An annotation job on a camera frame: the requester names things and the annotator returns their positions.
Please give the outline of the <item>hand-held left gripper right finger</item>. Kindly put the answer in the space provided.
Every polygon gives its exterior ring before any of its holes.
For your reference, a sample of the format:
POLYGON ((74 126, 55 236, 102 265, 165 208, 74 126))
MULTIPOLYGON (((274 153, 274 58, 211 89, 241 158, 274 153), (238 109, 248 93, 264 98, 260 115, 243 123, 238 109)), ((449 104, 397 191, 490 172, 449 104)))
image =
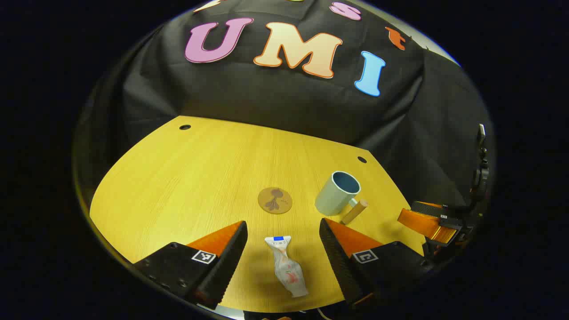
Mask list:
POLYGON ((393 303, 433 273, 431 261, 400 241, 382 244, 328 218, 321 219, 319 235, 350 308, 393 303))

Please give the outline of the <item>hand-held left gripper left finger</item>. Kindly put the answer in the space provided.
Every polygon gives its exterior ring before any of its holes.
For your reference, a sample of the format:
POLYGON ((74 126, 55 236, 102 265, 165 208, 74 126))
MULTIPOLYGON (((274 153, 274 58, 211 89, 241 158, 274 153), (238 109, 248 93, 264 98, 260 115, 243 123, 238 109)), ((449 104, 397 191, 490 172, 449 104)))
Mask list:
POLYGON ((247 223, 242 220, 189 244, 168 243, 133 266, 169 293, 215 308, 225 295, 247 240, 247 223))

